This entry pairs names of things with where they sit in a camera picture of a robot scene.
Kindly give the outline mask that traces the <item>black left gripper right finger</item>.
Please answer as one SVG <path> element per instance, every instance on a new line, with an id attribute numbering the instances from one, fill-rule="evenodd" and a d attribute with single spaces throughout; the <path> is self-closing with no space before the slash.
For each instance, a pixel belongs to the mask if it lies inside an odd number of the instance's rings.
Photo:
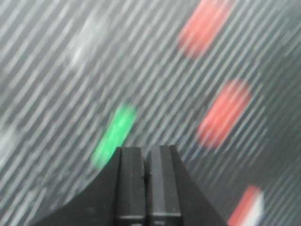
<path id="1" fill-rule="evenodd" d="M 146 159 L 146 208 L 149 226 L 180 226 L 180 210 L 171 149 L 161 145 Z"/>

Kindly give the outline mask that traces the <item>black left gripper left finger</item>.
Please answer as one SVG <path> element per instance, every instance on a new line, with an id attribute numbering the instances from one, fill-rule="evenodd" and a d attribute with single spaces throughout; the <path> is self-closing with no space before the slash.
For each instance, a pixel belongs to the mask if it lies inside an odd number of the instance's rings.
<path id="1" fill-rule="evenodd" d="M 139 147 L 122 147 L 114 225 L 146 225 L 144 158 Z"/>

